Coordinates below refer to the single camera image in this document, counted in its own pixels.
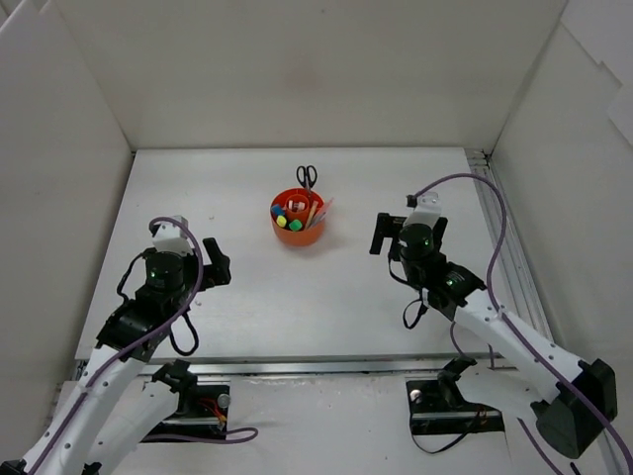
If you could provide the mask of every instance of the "orange bowl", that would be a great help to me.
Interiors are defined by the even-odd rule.
[[[272,208],[275,205],[279,205],[283,208],[284,206],[286,206],[286,202],[293,195],[302,195],[308,198],[308,191],[306,191],[306,189],[304,188],[290,188],[286,191],[283,191],[275,197],[275,199],[270,205],[270,208]],[[316,214],[318,213],[318,210],[320,210],[320,208],[323,206],[323,199],[320,197],[318,193],[315,193],[314,191],[312,192],[311,196],[312,196],[312,200],[317,202],[316,212],[315,212]],[[306,245],[314,244],[315,242],[318,241],[318,238],[320,238],[320,235],[322,235],[323,231],[325,230],[325,219],[321,220],[320,223],[318,223],[316,226],[308,228],[307,230],[301,230],[301,231],[286,230],[284,228],[279,227],[277,223],[275,222],[275,218],[273,217],[273,214],[270,211],[269,213],[270,213],[270,223],[273,226],[275,235],[277,236],[277,238],[279,238],[279,240],[282,243],[287,244],[287,245],[306,246]],[[299,214],[300,216],[297,216],[293,219],[299,219],[299,221],[302,222],[302,225],[305,226],[306,219],[308,218],[309,213],[310,213],[310,210],[306,210],[305,212],[301,212]]]

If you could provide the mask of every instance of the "scissors handle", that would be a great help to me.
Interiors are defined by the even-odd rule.
[[[297,167],[297,181],[304,188],[310,190],[317,184],[317,169],[312,165]]]

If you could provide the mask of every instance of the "black scissors handle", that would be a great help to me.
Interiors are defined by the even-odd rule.
[[[297,181],[307,190],[312,190],[317,184],[317,169],[312,165],[297,167]]]

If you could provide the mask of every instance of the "screw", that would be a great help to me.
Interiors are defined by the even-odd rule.
[[[218,407],[220,409],[226,409],[230,405],[230,396],[228,394],[220,394],[218,396]]]
[[[422,392],[419,389],[414,389],[408,393],[408,398],[412,403],[419,403],[422,399]]]

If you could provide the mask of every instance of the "robotic arm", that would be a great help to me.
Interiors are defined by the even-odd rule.
[[[585,395],[611,422],[617,415],[615,374],[603,361],[588,364],[543,337],[503,305],[495,310],[486,284],[467,268],[440,252],[448,220],[441,217],[436,193],[409,198],[407,218],[378,215],[370,253],[379,254],[385,238],[392,240],[389,261],[398,261],[406,280],[419,293],[423,314],[428,307],[469,329],[492,345],[519,371],[523,380],[476,366],[460,357],[438,376],[446,401],[459,406],[483,403],[525,421],[533,421],[543,438],[568,458],[579,458],[604,427],[577,395],[538,359],[526,343]],[[518,330],[525,341],[517,336]]]
[[[216,240],[203,239],[211,264],[201,266],[202,255],[194,254],[183,233],[186,220],[168,220],[151,229],[153,247],[140,255],[145,283],[133,299],[124,296],[108,318],[81,379],[48,431],[22,460],[4,462],[0,475],[110,474],[157,424],[188,404],[197,378],[187,371],[188,363],[177,360],[163,366],[138,401],[104,427],[126,388],[169,336],[169,327],[160,329],[191,302],[199,269],[199,292],[230,282],[230,260]],[[143,344],[122,354],[141,338]]]

